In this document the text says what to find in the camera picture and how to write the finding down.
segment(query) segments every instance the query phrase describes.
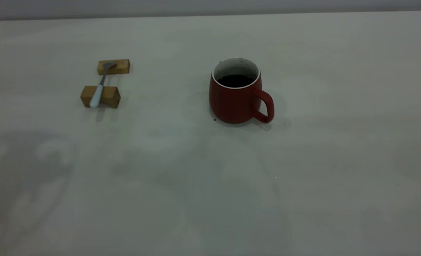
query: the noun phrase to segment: coffee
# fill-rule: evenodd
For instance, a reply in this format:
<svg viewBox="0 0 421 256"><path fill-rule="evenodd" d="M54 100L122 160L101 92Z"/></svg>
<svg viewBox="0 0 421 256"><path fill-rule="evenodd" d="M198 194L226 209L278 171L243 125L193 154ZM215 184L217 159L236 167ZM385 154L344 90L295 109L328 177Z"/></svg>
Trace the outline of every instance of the coffee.
<svg viewBox="0 0 421 256"><path fill-rule="evenodd" d="M253 83L253 81L255 80L245 75L229 75L217 80L217 82L221 85L231 88L248 86L249 84Z"/></svg>

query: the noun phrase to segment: wall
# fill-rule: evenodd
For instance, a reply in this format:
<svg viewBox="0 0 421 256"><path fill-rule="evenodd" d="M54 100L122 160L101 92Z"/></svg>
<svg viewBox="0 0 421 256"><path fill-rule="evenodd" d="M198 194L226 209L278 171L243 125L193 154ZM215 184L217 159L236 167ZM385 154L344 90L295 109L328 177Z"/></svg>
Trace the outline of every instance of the wall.
<svg viewBox="0 0 421 256"><path fill-rule="evenodd" d="M421 10L421 0L0 0L0 20Z"/></svg>

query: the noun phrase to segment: table surface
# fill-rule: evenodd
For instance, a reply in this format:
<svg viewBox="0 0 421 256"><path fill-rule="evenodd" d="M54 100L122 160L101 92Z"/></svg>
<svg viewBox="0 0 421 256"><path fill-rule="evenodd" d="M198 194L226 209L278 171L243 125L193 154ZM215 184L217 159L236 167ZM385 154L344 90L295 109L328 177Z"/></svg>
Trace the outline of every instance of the table surface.
<svg viewBox="0 0 421 256"><path fill-rule="evenodd" d="M232 56L271 123L214 120ZM0 255L421 256L421 12L0 22Z"/></svg>

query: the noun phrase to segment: spoon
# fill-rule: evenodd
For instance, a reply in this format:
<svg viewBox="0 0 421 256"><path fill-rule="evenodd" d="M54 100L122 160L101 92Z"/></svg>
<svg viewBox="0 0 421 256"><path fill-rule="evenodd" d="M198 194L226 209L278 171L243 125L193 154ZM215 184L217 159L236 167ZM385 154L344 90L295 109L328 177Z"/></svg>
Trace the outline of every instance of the spoon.
<svg viewBox="0 0 421 256"><path fill-rule="evenodd" d="M103 91L103 84L105 83L106 74L108 73L108 68L111 68L113 65L116 65L115 62L107 62L103 64L103 68L105 69L105 74L101 79L100 84L97 86L97 90L94 93L94 96L90 100L90 107L98 107L101 98L101 92Z"/></svg>

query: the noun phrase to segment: spoon handle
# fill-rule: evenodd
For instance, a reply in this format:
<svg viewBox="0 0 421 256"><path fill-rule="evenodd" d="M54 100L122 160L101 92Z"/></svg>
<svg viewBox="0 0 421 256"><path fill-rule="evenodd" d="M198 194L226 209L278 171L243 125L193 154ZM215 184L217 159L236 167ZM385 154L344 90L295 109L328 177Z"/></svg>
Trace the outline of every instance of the spoon handle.
<svg viewBox="0 0 421 256"><path fill-rule="evenodd" d="M94 93L94 96L90 100L90 107L98 107L98 104L100 104L100 98L101 98L101 92L103 91L103 86L99 84L97 86L97 90Z"/></svg>

